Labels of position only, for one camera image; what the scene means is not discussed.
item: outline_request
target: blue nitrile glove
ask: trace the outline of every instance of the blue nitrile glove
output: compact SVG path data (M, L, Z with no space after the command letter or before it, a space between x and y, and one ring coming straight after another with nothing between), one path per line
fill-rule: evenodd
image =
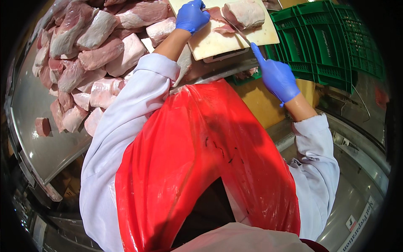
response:
M205 7L202 0L193 0L182 5L178 11L176 28L189 31L193 36L193 34L201 30L210 20L210 13L207 11L202 12L201 10Z
M251 43L251 48L262 71L264 85L281 101L280 107L283 107L284 103L300 93L290 66L275 60L265 60L255 43Z

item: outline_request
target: sleeve cuff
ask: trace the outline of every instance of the sleeve cuff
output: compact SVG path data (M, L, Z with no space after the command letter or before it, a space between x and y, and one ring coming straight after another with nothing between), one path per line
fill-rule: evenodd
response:
M153 71L175 82L178 79L181 67L175 61L172 61L163 55L150 53L140 58L133 73L137 70Z
M303 121L293 123L293 131L295 135L299 134L308 136L328 128L329 124L325 114L320 114Z

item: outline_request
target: white sleeve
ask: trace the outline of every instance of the white sleeve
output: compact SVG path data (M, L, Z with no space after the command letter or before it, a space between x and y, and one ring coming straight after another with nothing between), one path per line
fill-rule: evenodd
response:
M115 174L123 152L147 121L161 108L180 67L159 54L143 56L127 85L105 111L85 156L81 171L80 213L85 232L105 251L122 251Z
M293 123L297 159L290 164L301 217L299 238L316 241L333 207L340 169L325 114Z

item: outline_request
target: white cutting board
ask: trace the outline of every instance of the white cutting board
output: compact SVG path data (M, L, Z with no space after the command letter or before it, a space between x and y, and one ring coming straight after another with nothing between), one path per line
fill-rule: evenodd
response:
M169 0L169 4L175 14L178 15L179 9L182 5L189 2L189 0ZM236 2L236 0L203 0L206 8L211 8L214 6L224 7L225 3ZM255 0L264 9L266 19L261 28L253 31L243 30L243 34L248 38L250 42L255 42L258 46L268 45L268 44L278 44L279 40L277 37L276 29L274 28L273 22L266 11L261 0ZM224 52L230 52L242 48L247 48L249 45L246 41L237 33L222 35L217 32L212 31L214 28L223 26L222 22L215 20L210 20L210 22L200 31L198 31L189 40L189 46L192 50L193 57L195 60L201 60L207 57L218 55Z

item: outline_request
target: hand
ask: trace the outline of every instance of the hand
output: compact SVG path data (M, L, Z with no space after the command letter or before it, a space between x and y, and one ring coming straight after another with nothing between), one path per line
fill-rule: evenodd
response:
M283 107L284 103L300 93L290 66L279 61L265 60L255 43L251 43L251 48L262 71L264 85L282 102L280 107Z
M210 14L201 10L205 7L202 0L193 0L184 4L178 11L176 29L186 30L193 36L210 20Z

